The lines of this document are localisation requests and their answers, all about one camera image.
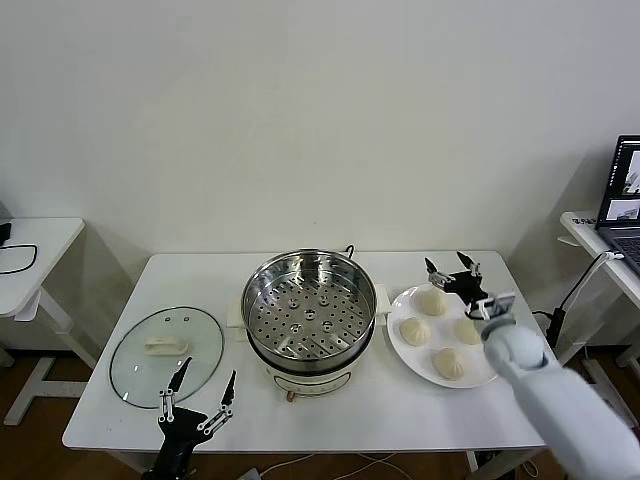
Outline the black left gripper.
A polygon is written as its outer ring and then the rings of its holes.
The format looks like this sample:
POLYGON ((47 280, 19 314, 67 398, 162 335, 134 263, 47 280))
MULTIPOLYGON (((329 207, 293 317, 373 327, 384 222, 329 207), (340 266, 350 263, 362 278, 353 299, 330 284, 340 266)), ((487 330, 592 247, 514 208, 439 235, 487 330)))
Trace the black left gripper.
POLYGON ((172 375, 168 386, 159 392, 159 427, 164 435, 152 474, 186 474, 193 450, 211 439, 232 417, 237 372, 232 371, 217 411, 206 416, 182 407, 175 408, 179 391, 193 358, 187 357, 172 375))

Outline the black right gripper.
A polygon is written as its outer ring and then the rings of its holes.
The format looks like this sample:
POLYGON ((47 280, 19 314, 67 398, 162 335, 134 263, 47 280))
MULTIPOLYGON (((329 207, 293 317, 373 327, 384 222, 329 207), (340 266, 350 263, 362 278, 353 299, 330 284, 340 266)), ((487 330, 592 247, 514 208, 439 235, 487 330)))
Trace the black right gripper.
POLYGON ((436 265, 425 257, 428 280, 436 288, 457 295, 468 310, 473 311, 477 309, 477 303, 487 299, 489 294, 482 288, 480 264, 461 251, 457 251, 456 254, 466 270, 453 274, 440 272, 436 265))

